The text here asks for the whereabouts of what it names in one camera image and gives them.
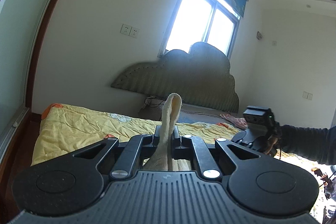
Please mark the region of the right hand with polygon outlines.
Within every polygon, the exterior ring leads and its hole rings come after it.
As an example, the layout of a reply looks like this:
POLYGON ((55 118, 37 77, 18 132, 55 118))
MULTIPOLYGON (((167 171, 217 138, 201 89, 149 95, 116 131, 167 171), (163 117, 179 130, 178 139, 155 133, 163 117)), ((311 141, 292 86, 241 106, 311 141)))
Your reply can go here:
POLYGON ((265 155, 274 157, 277 154, 276 144, 281 139, 281 137, 282 137, 282 131, 280 128, 280 124, 278 122, 275 122, 272 134, 267 140, 267 147, 266 150, 264 151, 265 155))

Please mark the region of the dark sleeved right forearm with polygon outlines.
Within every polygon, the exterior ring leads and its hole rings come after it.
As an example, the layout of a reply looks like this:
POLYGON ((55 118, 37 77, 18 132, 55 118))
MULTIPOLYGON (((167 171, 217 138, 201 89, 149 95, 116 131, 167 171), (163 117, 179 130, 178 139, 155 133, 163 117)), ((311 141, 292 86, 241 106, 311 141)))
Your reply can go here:
POLYGON ((335 165, 335 126, 331 128, 303 128, 290 125, 280 127, 280 147, 319 164, 335 165))

